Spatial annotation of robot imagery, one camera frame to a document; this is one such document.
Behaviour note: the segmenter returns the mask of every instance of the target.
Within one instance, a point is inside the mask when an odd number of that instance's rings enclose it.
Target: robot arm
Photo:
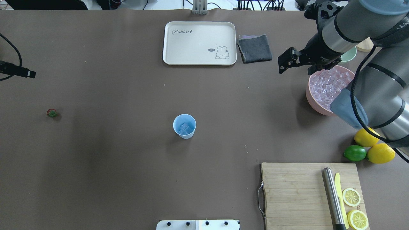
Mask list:
[[[409,105],[399,94],[409,84],[409,4],[407,1],[352,0],[343,9],[324,2],[305,12],[316,15],[318,33],[297,51],[288,49],[278,59],[279,72],[291,67],[311,65],[308,74],[331,69],[339,57],[371,37],[382,49],[362,69],[355,85],[355,100],[364,123],[385,137],[389,146],[409,156]],[[352,83],[341,91],[331,110],[355,128],[350,100]]]

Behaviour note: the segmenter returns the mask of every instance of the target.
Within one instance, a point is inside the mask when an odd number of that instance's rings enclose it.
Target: plastic cup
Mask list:
[[[357,55],[357,48],[354,46],[348,50],[345,54],[341,55],[341,63],[351,61]]]
[[[183,139],[189,139],[193,136],[196,130],[196,121],[189,114],[180,114],[173,121],[173,130]]]

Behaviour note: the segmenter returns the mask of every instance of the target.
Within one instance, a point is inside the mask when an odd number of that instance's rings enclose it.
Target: blue cup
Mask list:
[[[196,121],[189,114],[180,114],[173,121],[173,130],[183,139],[189,139],[196,130]]]

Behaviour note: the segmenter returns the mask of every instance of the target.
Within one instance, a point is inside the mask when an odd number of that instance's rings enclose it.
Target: green lime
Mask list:
[[[363,160],[366,156],[366,150],[364,147],[359,145],[351,145],[344,151],[344,156],[351,161]]]

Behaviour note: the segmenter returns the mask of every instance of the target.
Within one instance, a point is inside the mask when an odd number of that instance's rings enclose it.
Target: metal clamp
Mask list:
[[[261,181],[261,185],[257,190],[257,203],[258,203],[258,209],[260,210],[261,214],[263,215],[264,219],[266,219],[265,217],[265,212],[263,212],[263,210],[260,207],[260,190],[264,187],[264,182]]]
[[[207,14],[207,0],[193,0],[193,14]]]

